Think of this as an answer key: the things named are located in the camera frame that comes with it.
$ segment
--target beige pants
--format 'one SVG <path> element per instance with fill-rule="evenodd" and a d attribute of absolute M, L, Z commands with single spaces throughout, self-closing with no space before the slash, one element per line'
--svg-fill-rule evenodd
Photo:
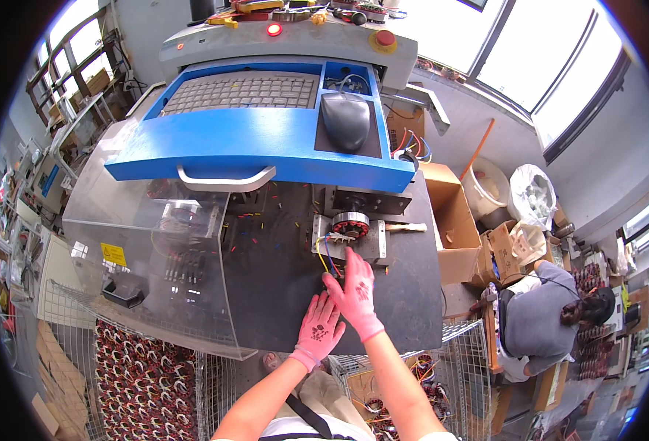
<path fill-rule="evenodd" d="M 345 423 L 353 424 L 371 434 L 372 439 L 376 439 L 371 428 L 366 425 L 354 405 L 341 391 L 337 381 L 328 373 L 322 370 L 313 371 L 302 383 L 300 394 L 298 395 L 296 391 L 292 394 L 318 415 L 333 416 Z M 298 416 L 298 414 L 287 403 L 283 403 L 274 419 L 285 416 Z"/>

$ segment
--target gloved hand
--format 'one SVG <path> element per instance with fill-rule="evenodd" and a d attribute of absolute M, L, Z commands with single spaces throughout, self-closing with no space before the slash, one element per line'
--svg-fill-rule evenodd
<path fill-rule="evenodd" d="M 308 313 L 302 319 L 298 343 L 289 358 L 300 361 L 308 372 L 312 372 L 312 368 L 320 365 L 344 334 L 347 325 L 338 321 L 339 309 L 334 299 L 326 291 L 313 295 Z"/>
<path fill-rule="evenodd" d="M 384 330 L 383 323 L 373 312 L 373 270 L 354 250 L 347 247 L 344 292 L 329 273 L 322 275 L 322 281 L 344 318 L 354 326 L 362 343 Z"/>

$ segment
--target stack of stators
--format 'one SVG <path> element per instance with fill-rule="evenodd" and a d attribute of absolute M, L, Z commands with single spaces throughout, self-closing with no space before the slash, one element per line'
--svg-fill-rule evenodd
<path fill-rule="evenodd" d="M 101 320 L 94 332 L 106 436 L 196 440 L 195 351 L 144 339 Z"/>
<path fill-rule="evenodd" d="M 434 367 L 433 358 L 429 354 L 421 354 L 418 356 L 417 362 L 410 368 L 410 371 L 415 375 L 417 382 L 420 383 L 420 386 L 425 391 L 437 419 L 443 423 L 448 416 L 452 415 L 452 406 L 447 398 L 447 393 L 444 391 L 444 386 L 434 381 Z M 383 401 L 374 398 L 364 404 L 364 407 L 370 413 L 374 414 L 374 417 L 366 421 L 366 423 L 373 429 L 376 440 L 398 441 L 398 431 Z"/>
<path fill-rule="evenodd" d="M 577 334 L 577 340 L 582 348 L 579 352 L 579 380 L 602 378 L 609 371 L 609 353 L 614 347 L 613 341 L 604 341 L 610 334 L 606 325 L 594 326 Z"/>
<path fill-rule="evenodd" d="M 601 278 L 599 264 L 597 263 L 590 263 L 579 271 L 573 270 L 572 276 L 579 294 L 588 294 L 594 288 L 606 286 Z"/>

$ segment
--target plastic bucket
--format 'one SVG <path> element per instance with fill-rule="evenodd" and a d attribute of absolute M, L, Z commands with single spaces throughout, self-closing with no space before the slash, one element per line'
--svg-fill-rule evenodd
<path fill-rule="evenodd" d="M 462 178 L 461 185 L 475 221 L 495 209 L 508 205 L 510 191 L 508 178 L 501 169 L 482 157 L 474 160 L 469 171 Z"/>

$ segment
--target red indicator light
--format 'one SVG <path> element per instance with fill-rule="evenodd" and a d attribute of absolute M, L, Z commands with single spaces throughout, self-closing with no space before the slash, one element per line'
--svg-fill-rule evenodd
<path fill-rule="evenodd" d="M 283 27 L 278 23 L 273 23 L 272 25 L 268 26 L 266 32 L 271 37 L 275 37 L 276 35 L 280 35 L 280 33 L 283 32 Z"/>

